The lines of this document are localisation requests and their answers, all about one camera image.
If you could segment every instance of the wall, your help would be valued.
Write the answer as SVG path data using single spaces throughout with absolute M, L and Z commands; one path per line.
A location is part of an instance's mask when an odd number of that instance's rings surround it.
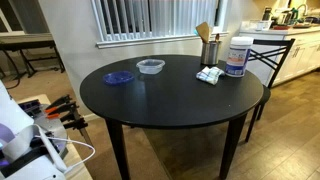
M 319 0 L 307 0 L 307 5 L 308 5 L 308 8 L 319 9 L 320 8 L 320 1 Z
M 79 95 L 81 81 L 95 69 L 122 59 L 153 54 L 200 55 L 201 41 L 185 40 L 138 46 L 97 49 L 98 29 L 89 0 L 39 0 L 50 32 L 65 64 L 72 87 L 83 108 Z M 260 19 L 264 6 L 274 5 L 275 0 L 260 3 L 259 0 L 232 0 L 228 14 L 229 36 L 222 38 L 221 59 L 226 59 L 230 39 L 239 34 L 243 19 Z

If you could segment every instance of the white container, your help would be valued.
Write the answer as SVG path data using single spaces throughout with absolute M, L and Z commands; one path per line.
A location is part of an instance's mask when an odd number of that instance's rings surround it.
M 242 21 L 241 30 L 267 31 L 270 29 L 272 21 L 250 20 Z
M 233 37 L 231 39 L 225 69 L 226 75 L 232 77 L 244 76 L 253 40 L 251 37 Z
M 137 63 L 137 67 L 143 74 L 157 74 L 164 65 L 165 62 L 158 59 L 146 59 Z

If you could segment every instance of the metal canister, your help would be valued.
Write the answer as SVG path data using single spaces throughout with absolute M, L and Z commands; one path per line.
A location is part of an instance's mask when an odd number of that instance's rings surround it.
M 221 41 L 209 41 L 202 44 L 201 64 L 218 64 L 218 53 Z

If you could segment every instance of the faucet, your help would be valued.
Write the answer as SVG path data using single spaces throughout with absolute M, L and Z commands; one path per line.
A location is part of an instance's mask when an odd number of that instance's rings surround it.
M 308 6 L 307 4 L 301 4 L 300 6 L 298 6 L 297 10 L 299 11 L 299 9 L 304 6 L 304 12 L 303 12 L 303 15 L 304 16 L 307 16 L 308 15 Z

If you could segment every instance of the round table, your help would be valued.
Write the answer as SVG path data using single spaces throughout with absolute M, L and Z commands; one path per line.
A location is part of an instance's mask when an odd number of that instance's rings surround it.
M 165 61 L 155 75 L 142 74 L 136 64 L 145 59 Z M 225 62 L 217 67 L 224 70 Z M 220 178 L 227 177 L 247 112 L 258 104 L 263 88 L 259 79 L 247 71 L 244 77 L 220 76 L 216 85 L 196 79 L 205 66 L 200 57 L 156 55 L 115 62 L 89 74 L 81 83 L 84 104 L 105 118 L 119 170 L 130 179 L 122 124 L 155 129 L 180 129 L 229 122 L 220 167 Z M 135 79 L 110 86 L 105 74 L 129 71 Z

